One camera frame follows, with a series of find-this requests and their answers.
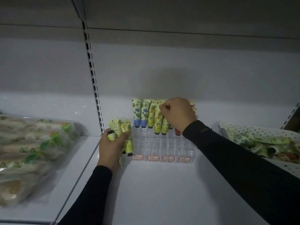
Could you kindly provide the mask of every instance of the left hand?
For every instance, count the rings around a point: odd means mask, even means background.
[[[128,140],[130,130],[122,133],[117,139],[111,141],[107,138],[110,128],[106,129],[99,142],[99,161],[97,166],[109,168],[112,173],[117,170],[121,145]]]

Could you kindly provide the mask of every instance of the white plastic basket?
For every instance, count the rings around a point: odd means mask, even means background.
[[[249,131],[253,134],[259,134],[260,136],[285,136],[285,137],[289,137],[292,141],[295,141],[297,144],[300,143],[300,134],[289,130],[280,130],[280,129],[273,129],[267,127],[220,121],[219,122],[220,133],[222,134],[222,136],[226,138],[228,138],[228,136],[224,131],[224,128],[234,128],[235,134]],[[291,173],[292,175],[295,175],[297,178],[300,178],[300,164],[273,160],[273,159],[266,159],[266,160],[280,167],[281,169]]]

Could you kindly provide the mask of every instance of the right hand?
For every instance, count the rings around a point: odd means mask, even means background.
[[[192,106],[187,99],[178,97],[169,99],[162,105],[159,105],[159,109],[164,118],[181,133],[189,124],[197,120]]]

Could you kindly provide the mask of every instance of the white shelf back panel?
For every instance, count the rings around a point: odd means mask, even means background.
[[[58,170],[27,200],[16,206],[1,208],[0,222],[51,224],[68,200],[100,137],[81,136]]]
[[[101,135],[82,29],[0,26],[0,111],[81,122]]]
[[[98,158],[95,151],[58,221],[81,193]],[[103,224],[268,224],[198,149],[192,164],[128,160],[126,164],[110,183]]]
[[[131,97],[183,97],[218,130],[226,120],[282,127],[299,101],[300,41],[88,29],[103,122]]]
[[[84,0],[84,7],[91,28],[300,37],[290,0]]]
[[[0,24],[82,28],[71,0],[0,0]]]

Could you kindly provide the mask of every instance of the price label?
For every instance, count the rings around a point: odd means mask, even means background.
[[[181,156],[179,157],[178,161],[179,162],[184,162],[184,163],[189,163],[191,161],[191,157],[184,157],[184,156]]]
[[[147,160],[148,161],[159,161],[159,155],[148,155]]]
[[[132,159],[132,160],[143,160],[143,159],[144,159],[144,156],[143,156],[143,155],[140,155],[140,154],[135,154],[135,155],[132,155],[132,156],[131,156],[131,159]]]
[[[172,162],[174,160],[175,160],[174,156],[171,156],[171,155],[164,155],[163,156],[163,161],[165,161],[165,162]]]

